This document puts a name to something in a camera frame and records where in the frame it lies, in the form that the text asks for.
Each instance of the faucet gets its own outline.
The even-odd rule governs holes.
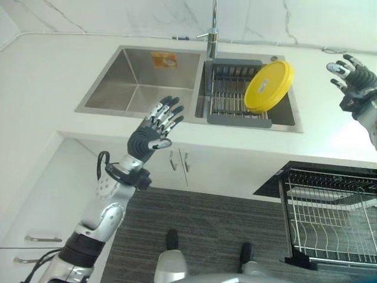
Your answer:
[[[207,58],[215,59],[217,54],[217,10],[219,0],[213,0],[212,28],[207,33],[196,36],[196,38],[207,37]]]

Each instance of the dish drying rack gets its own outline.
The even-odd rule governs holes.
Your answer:
[[[377,177],[289,169],[279,180],[288,264],[377,273]]]
[[[208,68],[208,123],[271,128],[272,121],[268,118],[267,112],[255,114],[244,105],[246,89],[262,68],[260,61],[250,60],[247,63],[248,65],[243,65],[243,62],[228,64],[225,60],[217,60],[217,63]]]

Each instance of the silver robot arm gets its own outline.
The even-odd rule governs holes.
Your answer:
[[[151,183],[144,163],[155,150],[171,145],[166,136],[183,120],[183,116],[173,120],[183,110],[183,106],[172,110],[178,102],[178,97],[165,97],[151,109],[128,140],[128,155],[119,163],[109,163],[110,155],[100,153],[107,154],[107,162],[103,176],[97,166],[96,198],[86,207],[82,220],[53,257],[39,283],[88,281],[105,243],[122,223],[136,188],[146,189]]]
[[[352,117],[368,131],[377,150],[377,77],[351,55],[345,54],[343,58],[351,65],[339,60],[329,63],[327,69],[346,84],[336,79],[330,81],[345,95],[340,103],[342,110],[352,112]]]

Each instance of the stainless steel sink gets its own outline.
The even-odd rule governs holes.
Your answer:
[[[166,51],[120,50],[76,111],[142,117],[154,103],[171,95],[180,98],[183,114],[188,114],[200,54],[168,53],[175,61],[158,58]]]
[[[244,106],[248,85],[259,70],[270,63],[271,56],[257,55],[252,60],[216,58],[203,65],[195,116],[210,124],[271,128],[273,124],[295,126],[289,97],[271,110],[256,114]]]
[[[156,64],[156,51],[162,57],[174,54],[173,62]],[[250,80],[273,60],[284,57],[219,52],[215,60],[207,60],[205,51],[120,47],[76,111],[142,118],[154,103],[171,95],[185,107],[185,122],[301,132],[292,89],[267,113],[250,113],[244,107]]]

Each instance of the yellow lid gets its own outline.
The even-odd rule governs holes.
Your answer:
[[[294,76],[288,62],[275,61],[264,66],[247,87],[245,106],[253,113],[270,110],[285,96]]]

